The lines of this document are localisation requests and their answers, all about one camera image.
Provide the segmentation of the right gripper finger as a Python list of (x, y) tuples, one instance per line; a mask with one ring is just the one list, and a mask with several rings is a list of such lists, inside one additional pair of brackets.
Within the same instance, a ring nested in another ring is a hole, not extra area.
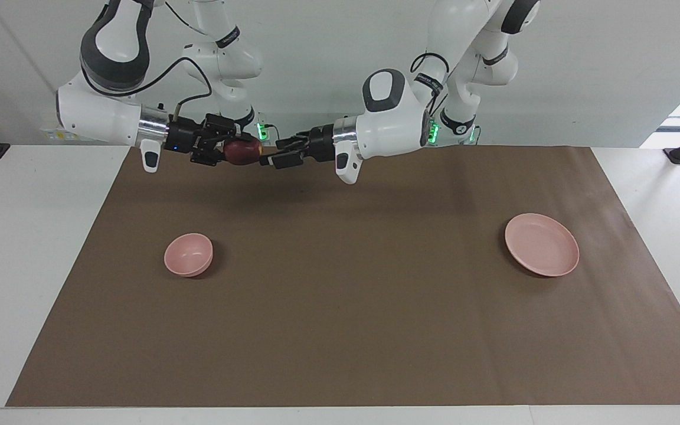
[(201, 123), (201, 140), (203, 142), (227, 142), (228, 140), (245, 140), (256, 142), (251, 133), (244, 132), (236, 121), (218, 114), (206, 114)]
[(225, 155), (217, 147), (197, 147), (191, 152), (191, 162), (216, 166), (219, 162), (225, 162)]

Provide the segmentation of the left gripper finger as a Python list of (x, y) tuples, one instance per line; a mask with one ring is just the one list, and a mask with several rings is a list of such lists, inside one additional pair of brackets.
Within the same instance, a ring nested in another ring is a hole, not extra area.
[(276, 141), (278, 149), (307, 149), (312, 140), (310, 131), (297, 132), (289, 138)]
[(262, 166), (271, 166), (275, 169), (286, 169), (304, 164), (304, 153), (300, 151), (280, 151), (261, 156)]

